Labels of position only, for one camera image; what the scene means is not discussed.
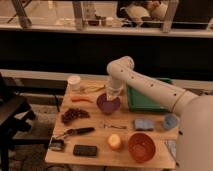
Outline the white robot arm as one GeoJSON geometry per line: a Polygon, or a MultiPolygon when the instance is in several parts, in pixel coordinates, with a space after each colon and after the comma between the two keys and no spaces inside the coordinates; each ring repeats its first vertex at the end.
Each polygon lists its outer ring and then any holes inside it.
{"type": "Polygon", "coordinates": [[[179,118],[176,171],[213,171],[213,95],[198,96],[133,70],[129,56],[111,61],[109,87],[122,83],[135,88],[179,118]]]}

